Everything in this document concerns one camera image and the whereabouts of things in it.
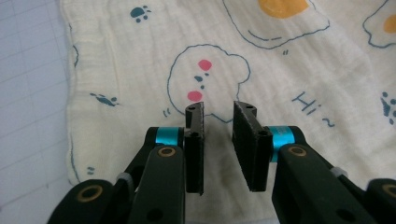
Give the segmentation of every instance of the white fabric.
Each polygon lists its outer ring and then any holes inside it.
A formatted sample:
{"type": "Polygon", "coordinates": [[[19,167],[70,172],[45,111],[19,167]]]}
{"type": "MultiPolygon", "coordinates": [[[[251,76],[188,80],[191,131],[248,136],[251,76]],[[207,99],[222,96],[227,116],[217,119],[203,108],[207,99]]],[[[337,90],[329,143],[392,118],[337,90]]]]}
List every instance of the white fabric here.
{"type": "Polygon", "coordinates": [[[203,101],[205,193],[187,195],[187,220],[274,221],[276,165],[267,192],[248,191],[231,142],[234,100],[258,107],[263,126],[299,126],[363,189],[396,178],[396,1],[302,0],[284,19],[257,0],[61,2],[73,184],[114,183],[149,127],[183,127],[184,108],[203,101]]]}

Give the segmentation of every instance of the orange shape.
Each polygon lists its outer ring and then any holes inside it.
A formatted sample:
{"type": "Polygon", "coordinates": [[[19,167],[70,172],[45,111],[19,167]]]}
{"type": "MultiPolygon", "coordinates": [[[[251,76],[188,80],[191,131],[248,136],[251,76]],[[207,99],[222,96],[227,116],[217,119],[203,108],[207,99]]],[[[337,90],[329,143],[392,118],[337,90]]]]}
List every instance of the orange shape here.
{"type": "Polygon", "coordinates": [[[267,15],[278,19],[286,19],[308,8],[305,0],[259,0],[259,5],[267,15]]]}
{"type": "Polygon", "coordinates": [[[384,31],[389,34],[396,33],[396,14],[389,16],[384,22],[384,31]]]}

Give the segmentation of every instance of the muslin blanket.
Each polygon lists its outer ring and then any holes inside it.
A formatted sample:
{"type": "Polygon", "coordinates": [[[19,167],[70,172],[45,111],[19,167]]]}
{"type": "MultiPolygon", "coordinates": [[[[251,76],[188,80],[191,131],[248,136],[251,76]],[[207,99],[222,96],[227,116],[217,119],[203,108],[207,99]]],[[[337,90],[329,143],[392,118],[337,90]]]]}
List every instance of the muslin blanket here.
{"type": "Polygon", "coordinates": [[[233,101],[267,125],[300,127],[365,189],[396,178],[395,0],[61,0],[69,33],[73,184],[115,183],[149,127],[184,127],[205,103],[205,193],[186,219],[277,222],[233,150],[233,101]]]}

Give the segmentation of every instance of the pink dot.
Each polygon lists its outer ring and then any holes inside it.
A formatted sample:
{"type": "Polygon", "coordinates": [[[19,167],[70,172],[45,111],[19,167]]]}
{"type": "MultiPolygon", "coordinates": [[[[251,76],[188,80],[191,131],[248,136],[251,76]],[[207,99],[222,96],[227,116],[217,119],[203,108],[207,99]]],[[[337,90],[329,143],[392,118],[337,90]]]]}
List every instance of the pink dot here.
{"type": "Polygon", "coordinates": [[[198,62],[198,65],[204,71],[207,71],[212,67],[212,63],[205,59],[202,59],[200,62],[198,62]]]}
{"type": "Polygon", "coordinates": [[[202,99],[202,94],[198,91],[190,91],[187,94],[187,98],[189,98],[191,101],[198,102],[202,99]]]}

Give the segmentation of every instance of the cyan band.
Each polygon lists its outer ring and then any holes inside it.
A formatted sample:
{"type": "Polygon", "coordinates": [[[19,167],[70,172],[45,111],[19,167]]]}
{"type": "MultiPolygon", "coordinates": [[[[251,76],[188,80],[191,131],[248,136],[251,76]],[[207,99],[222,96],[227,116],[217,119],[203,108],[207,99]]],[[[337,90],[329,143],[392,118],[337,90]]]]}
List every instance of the cyan band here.
{"type": "Polygon", "coordinates": [[[157,130],[157,137],[155,143],[177,146],[178,128],[161,127],[157,130]]]}
{"type": "Polygon", "coordinates": [[[289,126],[268,126],[273,134],[274,153],[271,162],[277,162],[277,153],[286,144],[295,143],[293,132],[289,126]]]}

